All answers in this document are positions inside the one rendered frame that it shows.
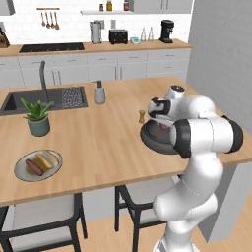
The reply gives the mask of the black hob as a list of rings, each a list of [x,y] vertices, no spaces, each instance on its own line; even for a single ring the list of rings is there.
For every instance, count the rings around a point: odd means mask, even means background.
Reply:
[[[48,52],[48,51],[72,51],[72,50],[84,50],[84,49],[85,49],[85,47],[81,42],[25,44],[21,48],[20,53]]]

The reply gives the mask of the green plant in grey pot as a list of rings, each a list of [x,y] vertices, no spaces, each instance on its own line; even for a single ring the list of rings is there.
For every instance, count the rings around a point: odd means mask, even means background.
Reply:
[[[28,112],[25,119],[28,121],[31,133],[36,137],[46,136],[50,131],[47,110],[50,108],[51,102],[45,106],[42,106],[40,100],[36,104],[33,104],[21,98],[21,102]]]

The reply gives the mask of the wooden knife block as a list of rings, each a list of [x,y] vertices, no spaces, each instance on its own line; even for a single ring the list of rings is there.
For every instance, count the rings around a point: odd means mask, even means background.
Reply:
[[[7,48],[9,46],[10,46],[10,42],[7,36],[5,35],[5,33],[0,28],[0,48]]]

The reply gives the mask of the red-brown sausage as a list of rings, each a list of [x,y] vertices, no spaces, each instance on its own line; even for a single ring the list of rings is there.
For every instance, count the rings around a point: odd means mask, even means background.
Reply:
[[[26,160],[26,165],[38,176],[42,176],[44,174],[44,171],[35,164],[31,159]]]

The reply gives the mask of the grey soap dispenser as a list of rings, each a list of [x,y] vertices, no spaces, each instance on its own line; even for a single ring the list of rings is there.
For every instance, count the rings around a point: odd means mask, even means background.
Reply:
[[[94,101],[97,104],[104,104],[106,100],[104,86],[102,85],[101,80],[97,80],[95,83],[96,87],[94,90]]]

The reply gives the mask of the grey extractor hood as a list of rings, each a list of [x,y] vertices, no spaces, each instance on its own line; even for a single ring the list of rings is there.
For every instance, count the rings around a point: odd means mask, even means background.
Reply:
[[[11,16],[14,14],[13,0],[0,0],[0,16]]]

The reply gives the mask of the dark grey tap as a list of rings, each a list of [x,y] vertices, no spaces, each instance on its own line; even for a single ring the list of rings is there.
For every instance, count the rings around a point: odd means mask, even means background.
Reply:
[[[45,61],[42,60],[40,62],[40,67],[39,67],[39,76],[40,76],[40,82],[41,82],[41,87],[43,91],[44,101],[41,102],[41,106],[46,107],[48,104],[50,104],[53,107],[55,106],[55,103],[54,101],[50,101],[48,98],[48,92],[47,92],[45,78],[44,78],[44,68],[45,68]]]

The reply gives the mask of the dark grey bowl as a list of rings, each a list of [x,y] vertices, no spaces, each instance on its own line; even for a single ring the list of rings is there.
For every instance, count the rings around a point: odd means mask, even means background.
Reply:
[[[182,120],[161,129],[154,120],[145,123],[140,131],[143,143],[151,150],[165,155],[190,156],[188,128]]]

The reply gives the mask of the black toaster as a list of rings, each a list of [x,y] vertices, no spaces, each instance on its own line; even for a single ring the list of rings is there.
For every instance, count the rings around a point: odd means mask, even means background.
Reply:
[[[109,42],[111,44],[128,43],[128,31],[127,30],[110,30],[108,35]]]

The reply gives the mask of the black coffee machine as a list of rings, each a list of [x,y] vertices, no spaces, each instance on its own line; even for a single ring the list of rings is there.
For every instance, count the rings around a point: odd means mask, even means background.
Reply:
[[[161,34],[159,40],[163,43],[172,43],[170,35],[173,32],[174,21],[171,20],[162,20],[161,21]]]

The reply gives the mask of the dark grey sink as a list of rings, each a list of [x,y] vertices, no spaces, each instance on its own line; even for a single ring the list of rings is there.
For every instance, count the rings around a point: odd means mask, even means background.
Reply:
[[[47,94],[48,101],[51,102],[51,106],[48,108],[49,111],[88,106],[83,87],[48,89]],[[28,111],[22,104],[21,98],[33,104],[36,104],[40,100],[42,106],[46,106],[43,90],[8,92],[0,108],[0,116],[27,113]]]

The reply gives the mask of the white wall shelf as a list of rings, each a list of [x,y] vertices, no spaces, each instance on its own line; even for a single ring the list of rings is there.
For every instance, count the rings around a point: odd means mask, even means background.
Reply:
[[[133,15],[131,11],[115,10],[115,11],[96,11],[96,10],[81,10],[81,15]]]

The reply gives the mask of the white cupboard run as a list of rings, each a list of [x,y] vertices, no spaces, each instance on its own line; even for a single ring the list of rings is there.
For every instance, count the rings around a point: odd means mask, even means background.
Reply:
[[[45,61],[48,85],[175,75],[186,80],[190,48],[0,57],[0,89],[40,85]]]

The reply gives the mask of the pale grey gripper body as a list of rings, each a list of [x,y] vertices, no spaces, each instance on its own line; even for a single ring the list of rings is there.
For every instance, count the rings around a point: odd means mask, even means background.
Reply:
[[[171,127],[175,121],[174,117],[171,117],[167,114],[150,114],[149,118],[151,120],[154,120],[156,123],[166,125],[168,127]]]

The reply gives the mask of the black chair with grey seat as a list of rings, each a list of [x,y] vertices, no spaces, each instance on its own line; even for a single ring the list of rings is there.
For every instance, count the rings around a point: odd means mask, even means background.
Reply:
[[[72,245],[82,252],[77,233],[81,221],[88,238],[81,193],[0,208],[0,245],[3,252],[43,252]]]
[[[154,197],[179,180],[180,176],[174,175],[115,187],[114,230],[119,230],[120,211],[127,209],[133,222],[132,252],[138,252],[139,231],[142,228],[163,224],[163,220],[159,220],[154,213]]]

